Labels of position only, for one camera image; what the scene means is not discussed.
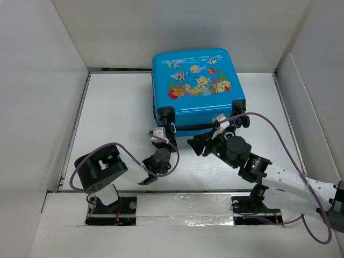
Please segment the blue child suitcase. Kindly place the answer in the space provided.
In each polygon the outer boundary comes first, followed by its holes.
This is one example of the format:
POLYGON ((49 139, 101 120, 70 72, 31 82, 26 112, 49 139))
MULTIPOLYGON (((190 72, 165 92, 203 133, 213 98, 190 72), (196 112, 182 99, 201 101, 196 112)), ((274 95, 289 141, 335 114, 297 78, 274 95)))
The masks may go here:
POLYGON ((246 98, 227 50, 223 48, 165 52, 152 59, 153 114, 172 107, 178 137, 204 133, 220 114, 246 112, 246 98))

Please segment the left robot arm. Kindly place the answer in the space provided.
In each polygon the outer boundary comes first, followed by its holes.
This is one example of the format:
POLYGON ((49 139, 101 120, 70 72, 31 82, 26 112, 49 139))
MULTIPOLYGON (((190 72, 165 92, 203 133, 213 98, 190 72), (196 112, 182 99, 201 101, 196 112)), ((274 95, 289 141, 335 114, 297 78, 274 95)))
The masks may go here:
POLYGON ((175 134, 176 127, 172 122, 150 131, 151 142, 157 150, 142 162, 117 142, 102 145, 79 157, 74 162, 75 170, 69 185, 74 190, 84 191, 88 195, 88 216, 92 215, 96 207, 102 207, 107 213, 117 212, 121 208, 122 200, 113 181, 127 172, 128 167, 122 160, 118 148, 121 148, 141 170, 148 173, 148 177, 140 183, 148 185, 176 169, 177 165, 172 167, 170 164, 171 154, 178 153, 175 134))

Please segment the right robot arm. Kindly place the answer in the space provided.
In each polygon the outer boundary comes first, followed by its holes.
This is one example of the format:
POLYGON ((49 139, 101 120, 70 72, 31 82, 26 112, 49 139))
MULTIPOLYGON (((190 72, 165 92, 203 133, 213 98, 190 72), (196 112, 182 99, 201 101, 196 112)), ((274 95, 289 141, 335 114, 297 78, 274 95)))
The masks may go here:
POLYGON ((248 198, 254 211, 281 209, 329 222, 331 229, 343 232, 343 181, 326 183, 302 178, 270 160, 252 153, 242 137, 228 133, 216 137, 209 133, 197 135, 187 143, 198 156, 215 155, 238 169, 238 175, 255 186, 248 198))

